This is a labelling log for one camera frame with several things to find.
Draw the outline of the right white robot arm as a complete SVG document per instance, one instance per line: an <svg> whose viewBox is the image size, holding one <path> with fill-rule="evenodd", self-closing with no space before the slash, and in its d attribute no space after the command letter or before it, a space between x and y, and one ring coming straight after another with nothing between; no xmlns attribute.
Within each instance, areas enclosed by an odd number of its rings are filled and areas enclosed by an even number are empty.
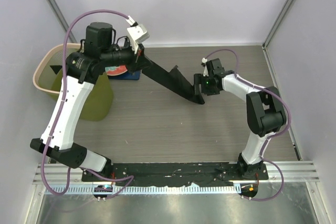
<svg viewBox="0 0 336 224"><path fill-rule="evenodd" d="M278 89L260 87L233 71L226 71L217 59L202 59L203 73L194 75L194 93L199 104L204 104L203 95L218 95L229 92L246 103L249 138L239 154L237 173L242 179L254 178L263 165L263 157L269 141L287 123L285 106Z"/></svg>

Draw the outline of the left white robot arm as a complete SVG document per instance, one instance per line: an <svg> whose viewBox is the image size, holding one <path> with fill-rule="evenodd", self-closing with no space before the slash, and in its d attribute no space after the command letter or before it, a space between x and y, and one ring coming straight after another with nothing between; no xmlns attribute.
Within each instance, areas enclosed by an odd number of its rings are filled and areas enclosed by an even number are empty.
<svg viewBox="0 0 336 224"><path fill-rule="evenodd" d="M40 138L32 139L30 148L71 168L93 170L98 180L105 182L112 174L111 162L104 156L74 143L75 129L85 104L98 78L107 67L127 66L137 69L143 54L147 29L136 22L127 28L129 44L118 47L112 25L94 22L86 29L86 37L78 51L66 58L66 76L61 81L60 94L48 126Z"/></svg>

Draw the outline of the black trash bag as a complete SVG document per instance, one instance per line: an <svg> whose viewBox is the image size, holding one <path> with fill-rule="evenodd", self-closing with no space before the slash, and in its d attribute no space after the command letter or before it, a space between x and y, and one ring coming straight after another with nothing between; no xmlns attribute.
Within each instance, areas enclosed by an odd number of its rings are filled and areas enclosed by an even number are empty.
<svg viewBox="0 0 336 224"><path fill-rule="evenodd" d="M190 102L205 103L200 94L195 94L194 86L182 75L178 66L174 66L168 72L145 55L140 58L138 64L142 67L142 73L154 82Z"/></svg>

